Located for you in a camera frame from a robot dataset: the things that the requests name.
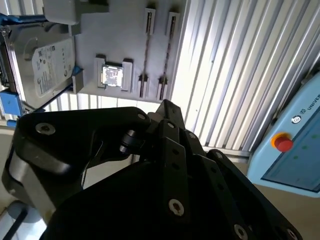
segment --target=blue clamp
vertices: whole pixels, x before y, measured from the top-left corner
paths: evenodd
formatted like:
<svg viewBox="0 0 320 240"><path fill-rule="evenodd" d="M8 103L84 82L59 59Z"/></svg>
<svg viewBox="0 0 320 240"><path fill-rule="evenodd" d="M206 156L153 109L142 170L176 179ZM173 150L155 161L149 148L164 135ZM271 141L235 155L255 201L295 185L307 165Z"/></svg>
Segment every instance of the blue clamp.
<svg viewBox="0 0 320 240"><path fill-rule="evenodd" d="M9 92L6 90L0 91L0 99L5 114L22 116L22 106L19 95L17 93Z"/></svg>
<svg viewBox="0 0 320 240"><path fill-rule="evenodd" d="M17 126L17 121L15 120L8 120L6 121L6 125L10 128L15 128Z"/></svg>
<svg viewBox="0 0 320 240"><path fill-rule="evenodd" d="M28 15L28 16L14 16L14 15L4 15L0 13L0 25L16 25L25 23L37 23L46 22L47 19L44 15Z"/></svg>

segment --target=hard drive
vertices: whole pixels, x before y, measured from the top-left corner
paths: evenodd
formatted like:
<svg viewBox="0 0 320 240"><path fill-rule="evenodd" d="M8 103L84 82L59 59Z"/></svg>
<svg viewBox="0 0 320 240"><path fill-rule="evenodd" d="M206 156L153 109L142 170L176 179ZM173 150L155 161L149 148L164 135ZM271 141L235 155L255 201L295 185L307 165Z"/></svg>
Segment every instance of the hard drive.
<svg viewBox="0 0 320 240"><path fill-rule="evenodd" d="M38 22L3 26L1 53L9 89L22 111L40 108L72 83L74 40L68 26Z"/></svg>

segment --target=white label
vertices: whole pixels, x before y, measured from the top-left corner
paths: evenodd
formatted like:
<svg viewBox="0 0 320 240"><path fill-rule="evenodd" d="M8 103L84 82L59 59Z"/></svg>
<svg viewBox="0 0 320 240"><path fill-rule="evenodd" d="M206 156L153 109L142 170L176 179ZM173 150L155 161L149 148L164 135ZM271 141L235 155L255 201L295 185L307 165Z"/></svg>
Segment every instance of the white label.
<svg viewBox="0 0 320 240"><path fill-rule="evenodd" d="M32 57L36 93L42 97L71 77L75 67L71 38L35 50Z"/></svg>

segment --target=white panel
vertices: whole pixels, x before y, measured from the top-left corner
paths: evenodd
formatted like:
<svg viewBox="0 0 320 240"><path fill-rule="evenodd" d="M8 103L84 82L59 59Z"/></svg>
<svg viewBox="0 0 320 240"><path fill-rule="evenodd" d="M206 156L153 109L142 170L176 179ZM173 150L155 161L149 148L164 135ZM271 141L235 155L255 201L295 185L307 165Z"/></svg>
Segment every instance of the white panel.
<svg viewBox="0 0 320 240"><path fill-rule="evenodd" d="M69 93L70 110L78 110L78 99L76 94Z"/></svg>
<svg viewBox="0 0 320 240"><path fill-rule="evenodd" d="M47 105L43 108L46 112L50 112L50 105Z"/></svg>
<svg viewBox="0 0 320 240"><path fill-rule="evenodd" d="M118 98L117 107L118 108L121 108L121 107L136 107L137 103L138 103L138 101L135 101L135 100Z"/></svg>
<svg viewBox="0 0 320 240"><path fill-rule="evenodd" d="M50 111L51 112L56 112L59 111L58 109L58 101L57 100L53 100L50 105L49 105Z"/></svg>
<svg viewBox="0 0 320 240"><path fill-rule="evenodd" d="M96 95L90 95L90 109L98 108L98 99Z"/></svg>
<svg viewBox="0 0 320 240"><path fill-rule="evenodd" d="M154 113L158 108L160 104L154 103L154 102L146 102L146 101L138 101L137 107L147 113Z"/></svg>
<svg viewBox="0 0 320 240"><path fill-rule="evenodd" d="M80 110L89 109L89 95L88 94L78 93L77 98L78 98L78 108Z"/></svg>
<svg viewBox="0 0 320 240"><path fill-rule="evenodd" d="M61 102L61 109L59 109L60 111L68 111L69 109L69 97L68 97L68 93L63 93L60 96L60 102Z"/></svg>
<svg viewBox="0 0 320 240"><path fill-rule="evenodd" d="M116 108L118 105L118 99L115 97L101 97L101 108Z"/></svg>

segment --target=logo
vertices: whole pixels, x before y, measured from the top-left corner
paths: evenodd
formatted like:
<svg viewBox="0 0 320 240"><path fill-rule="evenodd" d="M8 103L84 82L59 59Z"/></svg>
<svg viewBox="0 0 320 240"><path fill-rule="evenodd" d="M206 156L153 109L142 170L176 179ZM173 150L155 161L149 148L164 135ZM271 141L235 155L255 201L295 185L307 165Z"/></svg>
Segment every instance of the logo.
<svg viewBox="0 0 320 240"><path fill-rule="evenodd" d="M307 110L311 110L319 100L320 100L320 94L316 96L316 98L312 101L312 103L309 105L307 109L304 109L304 108L301 109L300 114L305 114Z"/></svg>
<svg viewBox="0 0 320 240"><path fill-rule="evenodd" d="M298 124L298 123L300 123L300 121L301 121L301 116L300 115L296 115L293 118L291 118L291 122L293 124Z"/></svg>

